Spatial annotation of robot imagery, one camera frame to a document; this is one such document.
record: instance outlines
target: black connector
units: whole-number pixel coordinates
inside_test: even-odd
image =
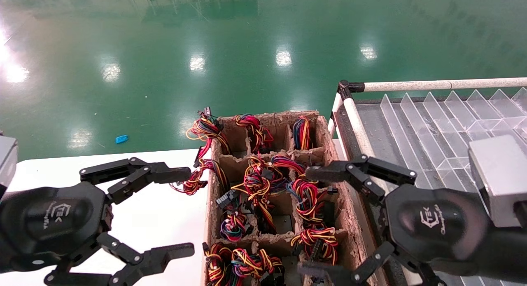
[[[313,251],[310,256],[311,261],[318,261],[320,259],[320,254],[322,253],[322,245],[323,241],[321,239],[315,241],[315,244],[313,245]]]
[[[245,226],[245,235],[250,235],[253,230],[254,230],[254,226],[247,224]]]
[[[207,245],[205,241],[201,245],[203,246],[203,254],[206,254],[206,252],[209,251],[209,245]]]
[[[337,187],[329,186],[327,189],[328,194],[336,194],[338,193]]]
[[[322,221],[326,224],[326,227],[335,227],[335,203],[324,202],[322,213]]]
[[[232,202],[232,200],[238,196],[240,196],[240,192],[238,190],[229,190],[216,200],[216,204],[218,204],[220,209],[225,209]]]
[[[265,179],[268,179],[268,180],[272,180],[273,179],[273,171],[268,170],[268,169],[263,169],[262,170],[262,178],[265,178]]]
[[[265,272],[260,278],[261,286],[276,286],[275,278],[269,272]]]
[[[203,146],[200,146],[198,149],[198,153],[196,154],[196,158],[194,158],[194,168],[197,168],[199,166],[199,153],[201,152],[201,149]]]
[[[300,253],[303,250],[303,247],[304,247],[304,245],[301,245],[299,243],[295,244],[295,246],[293,246],[293,250],[291,251],[291,255],[292,256],[299,256]]]
[[[261,147],[258,152],[260,152],[260,154],[269,154],[271,153],[271,148],[268,148],[268,147]]]

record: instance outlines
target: plastic divider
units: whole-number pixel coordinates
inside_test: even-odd
[[[527,115],[527,89],[525,87],[516,92],[512,97],[512,101]]]
[[[387,94],[385,94],[382,98],[382,101],[380,103],[380,109],[382,110],[382,113],[384,114],[384,117],[388,122],[388,126],[390,126],[390,131],[392,132],[395,142],[399,147],[399,151],[401,151],[401,155],[403,156],[403,160],[406,163],[406,166],[417,172],[417,179],[415,182],[416,186],[418,186],[419,188],[431,190],[431,184],[427,177],[427,174],[425,173],[421,163],[417,159],[415,151],[412,148],[410,141],[408,141],[406,133],[404,132],[403,127],[401,126],[401,123],[397,118],[397,115],[395,115],[394,108]]]
[[[463,129],[468,130],[476,122],[474,115],[470,113],[465,104],[463,104],[463,101],[454,91],[450,92],[444,104],[450,110],[452,115],[454,115],[455,119],[457,119]]]
[[[446,114],[443,112],[437,100],[431,93],[429,93],[423,101],[423,106],[429,113],[430,117],[433,119],[434,123],[440,130],[441,134],[445,138],[446,142],[450,146],[450,149],[452,149],[455,156],[467,156],[467,144],[465,143],[461,135],[459,135],[458,130],[452,124],[450,119],[446,117]]]

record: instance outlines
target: wire connector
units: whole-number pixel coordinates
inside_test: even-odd
[[[338,193],[338,188],[337,187],[333,187],[333,186],[329,186],[328,189],[327,189],[327,192],[328,192],[328,194],[336,194],[336,193]]]
[[[216,204],[218,204],[220,209],[225,209],[232,202],[232,200],[237,198],[239,195],[240,192],[238,190],[229,190],[216,200]]]
[[[322,239],[317,239],[317,241],[315,241],[315,244],[313,245],[313,251],[310,256],[311,261],[318,261],[320,259],[320,254],[322,253],[322,245]]]
[[[304,248],[303,244],[296,243],[295,246],[293,246],[293,250],[291,251],[292,256],[299,256]]]
[[[254,226],[247,224],[245,226],[245,235],[250,235],[253,230],[254,230]]]
[[[203,246],[203,254],[207,254],[207,251],[209,251],[209,245],[204,241],[203,244],[201,244]]]
[[[322,221],[326,227],[335,227],[335,203],[324,202],[322,213]]]
[[[203,146],[200,146],[198,149],[198,153],[196,154],[196,158],[194,158],[194,168],[197,168],[200,165],[199,162],[199,153],[201,153],[201,149],[203,149]]]

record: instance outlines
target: cardboard compartment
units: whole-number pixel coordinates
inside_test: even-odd
[[[275,206],[270,212],[273,217],[273,224],[276,227],[276,234],[294,232],[294,227],[298,219],[295,219],[292,215],[293,206],[290,194],[283,192],[269,197],[269,201]],[[264,233],[261,227],[258,227],[258,231]]]
[[[323,134],[322,132],[319,132],[317,129],[320,128],[321,124],[325,122],[324,117],[320,117],[320,116],[311,117],[311,118],[309,116],[307,117],[309,120],[309,150],[318,148],[318,147],[323,147],[324,146]],[[295,124],[295,122],[296,120],[293,122],[293,124],[289,126],[291,130],[291,136],[293,138],[294,138],[293,125]],[[296,149],[294,141],[292,142],[292,144],[293,144],[293,149]]]
[[[329,164],[330,160],[324,156],[325,154],[326,152],[324,151],[324,147],[318,147],[318,148],[310,149],[307,151],[303,151],[303,150],[290,151],[291,159],[305,166],[325,166]],[[297,177],[296,173],[294,171],[291,171],[290,177],[292,180],[296,179]],[[318,187],[319,194],[328,190],[328,188],[333,188],[333,189],[338,190],[338,185],[335,183],[318,182],[316,185]],[[341,192],[347,192],[347,190],[344,190],[344,191],[339,190],[335,194],[326,194],[321,198],[321,200],[330,202],[335,206],[333,218],[335,220],[334,227],[336,230],[343,229],[343,225],[342,225],[343,215],[341,214],[341,212],[342,212],[342,205],[343,205],[344,198],[341,198]],[[293,197],[293,202],[294,202],[293,207],[295,207],[297,200],[294,197]],[[301,219],[301,221],[302,221],[301,222],[302,226],[305,227],[307,223],[303,219]]]
[[[267,254],[281,258],[285,267],[285,284],[287,286],[303,286],[304,278],[297,271],[299,258],[292,256],[289,241],[290,238],[288,237],[277,237],[273,240],[255,242],[253,244],[253,253],[258,252],[259,249],[264,249]]]
[[[239,127],[234,123],[231,117],[219,117],[218,121],[224,129],[222,132],[225,134],[229,147],[232,151],[232,156],[235,158],[242,158],[249,152],[249,144],[247,141],[247,130],[243,127]],[[219,154],[227,155],[223,153],[220,143],[217,140],[213,140],[212,148],[219,149]]]
[[[292,141],[291,126],[300,116],[307,116],[310,120],[310,126],[314,127],[312,133],[314,134],[314,146],[315,148],[309,150],[295,150]],[[318,115],[316,111],[307,112],[284,112],[284,113],[272,113],[264,115],[256,115],[262,124],[269,129],[275,141],[272,145],[272,153],[261,155],[261,157],[269,161],[270,158],[278,152],[288,156],[294,160],[297,160],[307,165],[327,165],[332,160],[337,160],[337,152],[335,145],[331,140],[331,136],[327,131],[327,122],[324,117]],[[217,160],[220,166],[224,170],[226,176],[229,178],[231,183],[242,182],[245,168],[248,166],[248,157],[250,156],[250,136],[247,134],[245,128],[239,128],[236,126],[232,117],[221,117],[222,124],[224,124],[224,131],[226,131],[227,139],[229,140],[231,149],[249,151],[248,155],[244,157],[229,156],[222,153],[219,143],[217,141],[212,144],[212,159]],[[295,179],[296,175],[290,171],[290,179]],[[367,257],[364,241],[361,235],[361,228],[358,226],[354,207],[352,205],[351,196],[348,188],[344,183],[333,183],[331,185],[320,185],[321,190],[327,187],[336,187],[339,192],[336,195],[327,196],[324,199],[335,203],[335,227],[337,229],[336,235],[339,240],[338,247],[338,264],[343,265],[349,269],[356,269],[361,261]],[[218,209],[216,205],[216,199],[224,193],[220,193],[219,185],[214,175],[211,175],[209,179],[208,188],[208,201],[207,201],[207,223],[206,236],[207,242],[220,241],[224,244],[228,244],[229,247],[241,246],[252,249],[252,252],[260,248],[264,248],[269,254],[275,254],[276,256],[282,257],[282,261],[286,266],[286,284],[288,286],[303,285],[310,286],[311,279],[300,277],[296,271],[296,263],[298,261],[305,261],[305,255],[302,253],[299,258],[292,257],[290,247],[290,240],[295,234],[298,234],[303,229],[303,221],[298,215],[295,205],[296,200],[287,192],[271,196],[270,202],[275,204],[275,209],[271,211],[273,215],[273,222],[275,226],[282,224],[284,219],[280,218],[282,215],[290,216],[291,226],[287,230],[279,230],[279,234],[265,234],[258,230],[258,227],[254,229],[254,232],[244,237],[242,240],[233,244],[229,241],[220,240],[219,237],[219,225],[222,220],[222,211]],[[375,279],[371,279],[370,283],[372,286],[376,286],[377,282]],[[206,284],[206,276],[204,275],[202,285]],[[252,286],[258,286],[259,282],[252,280]]]
[[[271,136],[273,136],[270,148],[271,152],[285,151],[291,148],[291,128],[286,124],[277,122],[275,114],[261,114],[255,115],[255,117],[260,120],[261,125],[267,128],[271,133]],[[248,143],[250,145],[249,150],[251,150],[254,147],[255,139],[250,131],[248,131],[248,138]]]
[[[352,238],[348,237],[348,231],[346,230],[337,230],[335,232],[335,237],[338,241],[337,246],[337,264],[345,267],[346,269],[353,270],[354,267],[351,267],[351,265],[355,264],[356,261],[353,259],[354,254],[351,250],[352,246],[354,245],[352,242]],[[302,252],[302,254],[299,256],[300,262],[309,261],[309,257],[305,252]],[[312,281],[312,277],[306,276],[303,281],[303,286],[331,286],[331,283],[329,281],[324,281],[323,284],[315,284]]]

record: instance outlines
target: black robotic finger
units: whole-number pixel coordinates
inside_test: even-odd
[[[298,264],[298,272],[315,278],[328,279],[333,283],[333,286],[360,285],[352,279],[352,272],[340,265],[332,266],[320,262],[303,262]]]
[[[153,248],[142,254],[141,263],[127,264],[122,270],[110,278],[109,285],[132,286],[147,275],[159,274],[165,271],[171,260],[194,255],[194,245],[185,243],[166,247]]]

